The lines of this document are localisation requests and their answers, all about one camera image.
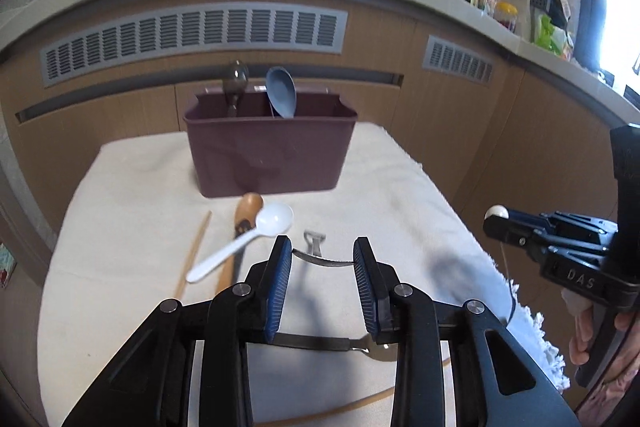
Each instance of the yellow jar lid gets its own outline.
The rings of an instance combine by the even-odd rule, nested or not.
[[[513,4],[509,4],[508,2],[500,1],[496,3],[495,8],[497,10],[500,10],[501,12],[506,13],[507,15],[518,14],[518,9]]]

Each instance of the ventilation grille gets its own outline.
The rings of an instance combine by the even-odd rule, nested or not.
[[[46,87],[147,58],[218,50],[340,54],[347,12],[231,2],[144,12],[70,35],[40,51]]]
[[[427,42],[422,67],[475,82],[489,82],[494,69],[494,65],[486,58],[434,36],[430,36]]]

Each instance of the table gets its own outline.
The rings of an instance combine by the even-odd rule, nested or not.
[[[292,206],[288,235],[294,247],[304,250],[303,231],[315,230],[327,235],[324,256],[350,259],[353,241],[365,235],[379,261],[392,264],[402,281],[433,299],[459,305],[478,298],[498,317],[508,316],[504,277],[420,165],[380,127],[356,125],[334,190],[265,196],[265,201]],[[196,261],[232,238],[237,202],[200,195],[185,133],[102,147],[69,205],[42,296],[38,371],[50,427],[62,425],[130,334],[172,295],[208,210],[212,219]],[[252,264],[267,259],[272,246],[267,238],[249,245],[241,279]],[[215,271],[188,285],[182,302],[212,298],[218,277]],[[510,330],[556,386],[567,384],[557,349],[543,340],[528,309],[517,306]],[[280,331],[363,336],[353,269],[294,258]],[[256,421],[321,412],[394,385],[395,363],[358,352],[251,346],[248,356]],[[386,427],[391,404],[389,397],[338,416],[331,425]],[[448,422],[451,405],[448,401]]]

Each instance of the white spoon handle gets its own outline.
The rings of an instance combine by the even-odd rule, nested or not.
[[[251,229],[248,232],[239,235],[231,243],[226,245],[226,247],[218,250],[216,253],[212,253],[204,261],[201,261],[200,263],[196,264],[196,266],[191,268],[191,270],[187,273],[187,282],[198,282],[220,264],[224,263],[227,257],[235,254],[238,250],[250,243],[259,235],[260,233],[257,229]]]

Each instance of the purple plastic bin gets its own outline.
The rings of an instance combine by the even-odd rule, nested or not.
[[[197,102],[185,111],[202,195],[334,188],[358,114],[338,94],[298,89],[295,117],[274,118],[267,93],[252,89],[239,103],[236,118],[227,118],[222,88],[215,87],[197,94]]]

